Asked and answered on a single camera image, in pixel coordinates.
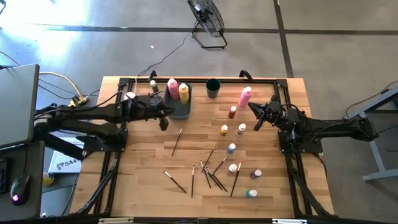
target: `computer mouse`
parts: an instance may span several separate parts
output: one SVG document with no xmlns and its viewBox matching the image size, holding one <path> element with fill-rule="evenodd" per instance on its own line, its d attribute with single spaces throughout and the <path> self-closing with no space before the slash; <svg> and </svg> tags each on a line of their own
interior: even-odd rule
<svg viewBox="0 0 398 224">
<path fill-rule="evenodd" d="M 27 202 L 29 198 L 29 180 L 29 174 L 22 174 L 14 179 L 10 190 L 13 205 L 23 205 Z"/>
</svg>

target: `wooden table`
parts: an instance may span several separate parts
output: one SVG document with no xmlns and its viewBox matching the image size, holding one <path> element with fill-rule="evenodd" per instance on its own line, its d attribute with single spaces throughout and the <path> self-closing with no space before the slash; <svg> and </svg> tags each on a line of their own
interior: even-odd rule
<svg viewBox="0 0 398 224">
<path fill-rule="evenodd" d="M 103 78 L 98 103 L 116 92 L 119 78 Z M 305 110 L 307 116 L 311 116 L 303 79 L 288 78 L 287 82 L 291 102 L 300 110 Z M 206 96 L 204 83 L 192 85 L 193 104 L 188 120 L 169 119 L 169 128 L 166 131 L 160 130 L 159 121 L 136 121 L 128 124 L 129 135 L 126 150 L 121 156 L 112 216 L 293 217 L 289 180 L 284 155 L 279 152 L 277 128 L 264 123 L 260 131 L 253 131 L 257 121 L 248 107 L 238 108 L 234 119 L 228 118 L 230 107 L 237 105 L 242 89 L 247 84 L 223 83 L 216 99 Z M 271 85 L 253 84 L 251 87 L 254 92 L 251 102 L 268 102 L 274 93 Z M 165 84 L 159 84 L 159 89 L 164 90 Z M 151 91 L 148 83 L 139 83 L 137 86 L 138 94 Z M 236 130 L 241 123 L 246 123 L 248 128 L 239 136 Z M 220 127 L 223 124 L 229 127 L 224 137 L 220 135 Z M 183 131 L 172 157 L 180 128 L 183 128 Z M 234 175 L 227 174 L 227 167 L 239 161 L 243 162 L 233 197 L 229 197 L 229 192 L 221 191 L 213 182 L 210 189 L 205 176 L 200 173 L 199 163 L 200 159 L 206 161 L 215 144 L 218 144 L 208 163 L 209 168 L 214 170 L 226 156 L 230 143 L 236 144 L 236 151 L 228 156 L 216 176 L 230 192 Z M 103 156 L 103 153 L 96 152 L 83 161 L 72 212 L 83 206 L 98 185 Z M 193 164 L 195 187 L 191 198 Z M 311 154 L 303 154 L 303 164 L 309 189 L 324 208 L 333 213 L 322 163 Z M 250 178 L 250 173 L 255 169 L 262 170 L 262 176 L 258 179 Z M 167 170 L 188 194 L 184 194 L 163 173 L 164 170 Z M 245 192 L 248 189 L 256 189 L 258 196 L 246 198 Z M 107 195 L 105 190 L 103 206 Z M 301 196 L 299 200 L 300 208 L 304 211 Z"/>
</svg>

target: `gray tray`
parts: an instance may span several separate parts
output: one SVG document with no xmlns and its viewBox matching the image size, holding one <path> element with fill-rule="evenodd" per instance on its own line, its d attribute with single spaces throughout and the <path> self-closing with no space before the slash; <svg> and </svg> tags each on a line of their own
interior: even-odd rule
<svg viewBox="0 0 398 224">
<path fill-rule="evenodd" d="M 188 92 L 189 92 L 189 102 L 186 105 L 183 105 L 180 99 L 173 100 L 172 97 L 170 96 L 169 87 L 166 85 L 164 103 L 167 107 L 175 109 L 175 111 L 169 115 L 170 119 L 185 120 L 188 119 L 189 114 L 191 113 L 192 86 L 189 85 L 188 83 L 186 83 L 186 85 L 188 86 Z"/>
</svg>

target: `concrete floor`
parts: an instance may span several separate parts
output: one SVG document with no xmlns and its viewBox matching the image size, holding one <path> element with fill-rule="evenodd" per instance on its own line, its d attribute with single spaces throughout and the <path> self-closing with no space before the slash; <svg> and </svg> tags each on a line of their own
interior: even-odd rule
<svg viewBox="0 0 398 224">
<path fill-rule="evenodd" d="M 226 28 L 278 29 L 273 0 L 214 0 Z M 280 0 L 286 29 L 397 30 L 395 0 Z M 20 64 L 38 63 L 41 71 L 62 73 L 83 93 L 100 88 L 104 75 L 136 75 L 180 45 L 185 32 L 42 31 L 15 24 L 70 26 L 191 28 L 194 18 L 184 0 L 9 1 L 0 16 L 0 46 Z M 254 77 L 286 77 L 279 34 L 226 33 L 225 50 L 206 51 L 192 38 L 163 64 L 159 75 L 236 76 L 245 69 Z M 217 41 L 199 34 L 204 41 Z M 340 119 L 345 109 L 397 79 L 396 35 L 287 34 L 294 77 L 304 78 L 315 118 Z M 1 64 L 11 64 L 0 55 Z M 44 80 L 73 90 L 58 77 Z M 55 92 L 67 96 L 56 89 Z M 37 107 L 68 103 L 39 89 Z M 392 119 L 376 126 L 383 129 Z M 396 149 L 394 135 L 378 142 Z M 377 171 L 370 147 L 349 138 L 322 140 L 328 183 L 337 215 L 346 218 L 398 222 L 398 178 L 370 184 L 362 175 Z M 51 151 L 46 151 L 45 169 Z M 398 153 L 383 152 L 386 167 L 398 168 Z M 54 187 L 70 185 L 75 176 L 60 177 Z M 42 211 L 60 215 L 71 187 L 43 195 Z"/>
</svg>

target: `pink paint bottle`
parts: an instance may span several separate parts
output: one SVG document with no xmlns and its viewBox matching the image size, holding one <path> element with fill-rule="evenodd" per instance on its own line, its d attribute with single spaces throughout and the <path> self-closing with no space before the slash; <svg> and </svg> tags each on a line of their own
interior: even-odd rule
<svg viewBox="0 0 398 224">
<path fill-rule="evenodd" d="M 167 87 L 169 89 L 170 96 L 173 100 L 178 100 L 180 98 L 180 93 L 178 92 L 178 83 L 174 78 L 169 79 L 167 82 Z"/>
<path fill-rule="evenodd" d="M 239 99 L 238 105 L 242 108 L 246 107 L 246 105 L 249 103 L 251 95 L 252 95 L 251 87 L 244 88 L 242 91 L 242 95 Z"/>
</svg>

